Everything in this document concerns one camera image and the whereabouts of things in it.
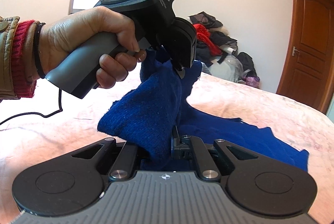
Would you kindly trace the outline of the left forearm tan sleeve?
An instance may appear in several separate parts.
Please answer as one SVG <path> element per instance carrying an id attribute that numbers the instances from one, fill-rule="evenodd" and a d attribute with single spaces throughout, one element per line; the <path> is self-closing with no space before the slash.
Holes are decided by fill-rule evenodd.
<path id="1" fill-rule="evenodd" d="M 31 98 L 37 74 L 42 72 L 38 57 L 39 33 L 44 24 L 21 22 L 19 16 L 1 17 L 1 101 Z"/>

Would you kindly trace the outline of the person's left hand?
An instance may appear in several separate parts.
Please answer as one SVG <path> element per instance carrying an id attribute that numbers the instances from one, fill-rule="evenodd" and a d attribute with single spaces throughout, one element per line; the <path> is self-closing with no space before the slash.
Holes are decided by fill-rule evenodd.
<path id="1" fill-rule="evenodd" d="M 36 40 L 38 47 L 33 54 L 31 73 L 32 80 L 41 78 L 56 68 L 71 52 L 84 43 L 97 43 L 101 33 L 113 34 L 120 45 L 133 55 L 119 53 L 115 58 L 103 54 L 97 63 L 96 79 L 101 88 L 112 88 L 117 82 L 127 78 L 138 62 L 143 62 L 146 52 L 139 48 L 135 38 L 134 22 L 105 7 L 99 6 L 81 11 L 53 23 L 38 27 Z"/>

